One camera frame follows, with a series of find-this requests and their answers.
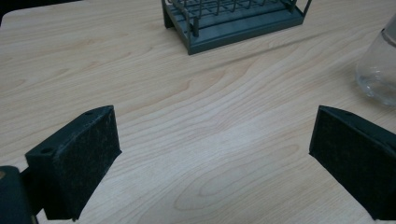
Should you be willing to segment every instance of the transparent container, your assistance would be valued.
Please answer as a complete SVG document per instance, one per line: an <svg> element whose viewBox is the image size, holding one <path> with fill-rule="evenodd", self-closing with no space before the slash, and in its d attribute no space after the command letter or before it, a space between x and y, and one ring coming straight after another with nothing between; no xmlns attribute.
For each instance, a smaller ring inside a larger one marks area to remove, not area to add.
<svg viewBox="0 0 396 224"><path fill-rule="evenodd" d="M356 80L368 96L396 106L396 15L359 60Z"/></svg>

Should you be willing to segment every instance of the wooden table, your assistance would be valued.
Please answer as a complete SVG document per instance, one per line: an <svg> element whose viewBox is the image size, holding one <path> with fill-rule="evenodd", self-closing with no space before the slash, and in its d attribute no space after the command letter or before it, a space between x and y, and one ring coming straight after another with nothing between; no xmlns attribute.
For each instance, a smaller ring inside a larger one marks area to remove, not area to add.
<svg viewBox="0 0 396 224"><path fill-rule="evenodd" d="M188 56L157 0L8 13L0 165L86 110L114 105L123 153L78 223L372 223L312 157L319 105L396 133L354 80L394 0L314 0L302 26ZM70 223L47 221L40 223Z"/></svg>

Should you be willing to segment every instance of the wire rack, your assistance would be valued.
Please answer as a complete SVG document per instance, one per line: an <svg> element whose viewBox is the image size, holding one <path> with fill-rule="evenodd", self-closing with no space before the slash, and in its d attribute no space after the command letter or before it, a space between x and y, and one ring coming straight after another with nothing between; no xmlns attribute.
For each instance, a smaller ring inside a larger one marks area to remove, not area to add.
<svg viewBox="0 0 396 224"><path fill-rule="evenodd" d="M166 28L175 27L189 54L300 25L309 9L297 0L162 0Z"/></svg>

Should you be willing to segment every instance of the glass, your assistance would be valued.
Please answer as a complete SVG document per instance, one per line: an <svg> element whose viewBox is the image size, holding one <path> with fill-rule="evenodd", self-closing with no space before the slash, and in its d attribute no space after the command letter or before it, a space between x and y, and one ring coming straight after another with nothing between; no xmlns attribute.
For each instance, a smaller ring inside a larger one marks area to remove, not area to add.
<svg viewBox="0 0 396 224"><path fill-rule="evenodd" d="M396 106L396 15L358 62L356 80L368 96Z"/></svg>

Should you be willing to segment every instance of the tabletop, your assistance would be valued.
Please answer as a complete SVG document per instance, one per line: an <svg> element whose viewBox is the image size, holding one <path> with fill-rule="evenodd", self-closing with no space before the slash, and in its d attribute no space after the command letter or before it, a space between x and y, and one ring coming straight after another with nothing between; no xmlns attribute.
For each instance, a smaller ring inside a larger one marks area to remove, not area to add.
<svg viewBox="0 0 396 224"><path fill-rule="evenodd" d="M311 156L319 105L396 133L357 60L394 0L313 0L304 24L187 54L159 0L8 13L0 27L0 165L114 105L120 147L77 223L373 223ZM71 223L71 220L40 223Z"/></svg>

